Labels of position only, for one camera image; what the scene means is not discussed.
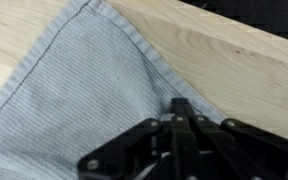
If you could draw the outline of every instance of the wood grain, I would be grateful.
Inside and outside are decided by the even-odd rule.
[[[109,0],[228,116],[288,137],[288,40],[176,0]],[[66,0],[0,0],[0,87]]]
[[[173,0],[110,0],[199,93],[288,138],[288,40]]]

